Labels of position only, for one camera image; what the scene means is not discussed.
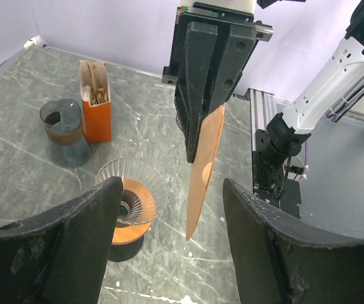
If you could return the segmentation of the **dark glass carafe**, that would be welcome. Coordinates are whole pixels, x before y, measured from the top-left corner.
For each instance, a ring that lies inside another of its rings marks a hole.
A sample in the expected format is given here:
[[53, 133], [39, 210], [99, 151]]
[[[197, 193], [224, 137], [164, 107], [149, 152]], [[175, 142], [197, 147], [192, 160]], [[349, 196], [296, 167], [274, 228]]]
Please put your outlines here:
[[108, 254], [111, 262], [125, 262], [137, 255], [143, 246], [145, 234], [152, 223], [141, 225], [126, 225], [116, 223], [112, 244]]

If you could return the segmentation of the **brown paper coffee filter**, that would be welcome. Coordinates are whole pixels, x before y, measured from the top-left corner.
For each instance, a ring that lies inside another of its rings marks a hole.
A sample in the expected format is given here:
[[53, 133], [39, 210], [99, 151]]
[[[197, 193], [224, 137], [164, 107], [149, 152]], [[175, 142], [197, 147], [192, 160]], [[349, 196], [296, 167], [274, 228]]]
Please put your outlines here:
[[211, 181], [212, 170], [223, 130], [225, 106], [208, 115], [201, 126], [195, 160], [191, 165], [186, 214], [186, 240], [190, 240], [200, 218]]

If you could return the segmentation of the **clear glass ribbed dripper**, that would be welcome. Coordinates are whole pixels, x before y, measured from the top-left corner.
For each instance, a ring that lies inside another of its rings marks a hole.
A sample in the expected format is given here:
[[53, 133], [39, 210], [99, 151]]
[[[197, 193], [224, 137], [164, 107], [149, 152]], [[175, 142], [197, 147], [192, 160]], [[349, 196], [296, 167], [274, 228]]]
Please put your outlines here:
[[166, 183], [160, 172], [141, 160], [118, 158], [104, 164], [95, 183], [119, 177], [123, 195], [117, 221], [122, 225], [142, 225], [155, 220], [169, 202]]

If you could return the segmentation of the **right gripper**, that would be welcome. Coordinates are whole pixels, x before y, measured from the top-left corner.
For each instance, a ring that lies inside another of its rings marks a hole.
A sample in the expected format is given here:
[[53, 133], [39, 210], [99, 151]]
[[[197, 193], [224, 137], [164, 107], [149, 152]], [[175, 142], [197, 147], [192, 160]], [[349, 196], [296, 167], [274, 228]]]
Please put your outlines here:
[[207, 109], [214, 111], [230, 98], [257, 43], [272, 35], [273, 27], [255, 21], [251, 13], [202, 3], [178, 6], [162, 82], [177, 84], [175, 105], [188, 163], [197, 152], [206, 82], [211, 85]]

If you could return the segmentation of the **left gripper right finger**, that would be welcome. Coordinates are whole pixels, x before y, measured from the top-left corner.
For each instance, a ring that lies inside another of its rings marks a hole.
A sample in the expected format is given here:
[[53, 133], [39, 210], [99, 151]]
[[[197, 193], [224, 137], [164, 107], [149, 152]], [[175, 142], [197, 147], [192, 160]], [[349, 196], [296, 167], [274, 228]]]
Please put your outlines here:
[[308, 225], [223, 182], [242, 303], [364, 303], [364, 239]]

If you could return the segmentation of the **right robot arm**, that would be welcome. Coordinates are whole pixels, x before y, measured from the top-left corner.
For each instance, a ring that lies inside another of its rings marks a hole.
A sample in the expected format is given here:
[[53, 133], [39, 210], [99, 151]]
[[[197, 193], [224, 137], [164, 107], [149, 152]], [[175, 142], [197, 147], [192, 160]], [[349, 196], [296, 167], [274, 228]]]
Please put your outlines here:
[[[174, 104], [185, 136], [189, 163], [202, 162], [199, 172], [211, 176], [218, 144], [208, 142], [205, 128], [223, 126], [224, 104], [236, 88], [259, 41], [273, 29], [254, 20], [256, 6], [269, 1], [218, 4], [181, 1], [176, 10], [170, 63], [162, 82], [175, 87]], [[256, 184], [280, 199], [287, 185], [292, 157], [311, 136], [328, 109], [339, 114], [364, 95], [364, 1], [354, 10], [345, 36], [317, 76], [266, 127], [268, 141], [258, 154]]]

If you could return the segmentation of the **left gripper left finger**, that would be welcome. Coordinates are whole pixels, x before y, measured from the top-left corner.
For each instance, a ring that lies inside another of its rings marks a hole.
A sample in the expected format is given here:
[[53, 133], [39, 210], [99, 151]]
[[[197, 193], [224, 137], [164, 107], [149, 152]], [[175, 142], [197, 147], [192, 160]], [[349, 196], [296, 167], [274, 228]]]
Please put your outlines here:
[[0, 227], [0, 303], [97, 303], [123, 184]]

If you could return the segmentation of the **orange coffee filter box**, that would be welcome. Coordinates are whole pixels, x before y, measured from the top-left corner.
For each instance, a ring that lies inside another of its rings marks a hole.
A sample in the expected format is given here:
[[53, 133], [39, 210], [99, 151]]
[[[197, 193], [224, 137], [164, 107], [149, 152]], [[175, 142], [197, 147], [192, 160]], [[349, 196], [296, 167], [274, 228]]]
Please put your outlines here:
[[87, 142], [110, 142], [112, 140], [111, 93], [105, 63], [81, 60], [77, 78]]

